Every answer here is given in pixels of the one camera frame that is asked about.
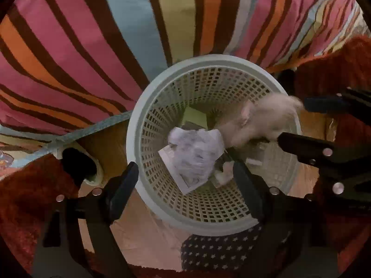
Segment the white paper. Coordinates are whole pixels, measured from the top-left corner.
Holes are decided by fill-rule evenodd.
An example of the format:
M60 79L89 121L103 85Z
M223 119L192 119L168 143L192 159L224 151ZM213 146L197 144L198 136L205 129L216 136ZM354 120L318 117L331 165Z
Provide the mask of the white paper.
M187 195L208 181L223 152L223 138L217 129L175 127L169 133L168 145L158 154L180 192Z

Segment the white mesh plastic trash basket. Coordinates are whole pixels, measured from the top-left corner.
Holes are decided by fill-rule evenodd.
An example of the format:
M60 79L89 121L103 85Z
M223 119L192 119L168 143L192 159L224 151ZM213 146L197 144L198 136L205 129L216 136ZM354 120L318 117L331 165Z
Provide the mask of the white mesh plastic trash basket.
M298 162L277 144L301 131L302 102L264 69L229 55L180 62L146 88L131 115L126 155L136 190L160 219L198 235L256 225L233 179L243 161L287 193Z

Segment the red fuzzy rug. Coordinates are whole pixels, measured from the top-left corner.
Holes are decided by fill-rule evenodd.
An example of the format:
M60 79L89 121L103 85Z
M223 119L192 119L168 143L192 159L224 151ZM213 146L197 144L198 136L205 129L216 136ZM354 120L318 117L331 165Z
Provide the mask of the red fuzzy rug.
M357 36L328 57L304 63L295 72L294 90L300 98L334 94L349 86L370 89L370 39ZM46 155L1 181L1 236L18 262L30 271L36 242L51 214L57 194L77 193L62 163ZM331 217L340 252L338 266L344 272L356 259L370 236L370 224L363 220Z

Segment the green paper in basket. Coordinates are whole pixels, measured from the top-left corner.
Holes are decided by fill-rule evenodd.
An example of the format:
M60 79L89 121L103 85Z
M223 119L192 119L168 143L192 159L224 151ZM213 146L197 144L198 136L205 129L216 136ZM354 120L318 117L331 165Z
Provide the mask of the green paper in basket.
M208 129L207 115L201 111L186 107L180 123L180 127L185 130Z

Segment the striped colourful bed quilt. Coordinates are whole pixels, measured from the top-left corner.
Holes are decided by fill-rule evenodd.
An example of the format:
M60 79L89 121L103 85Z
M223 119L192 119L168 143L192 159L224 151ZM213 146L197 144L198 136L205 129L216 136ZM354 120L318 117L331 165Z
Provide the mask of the striped colourful bed quilt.
M124 119L177 62L270 72L370 30L370 0L1 0L1 169Z

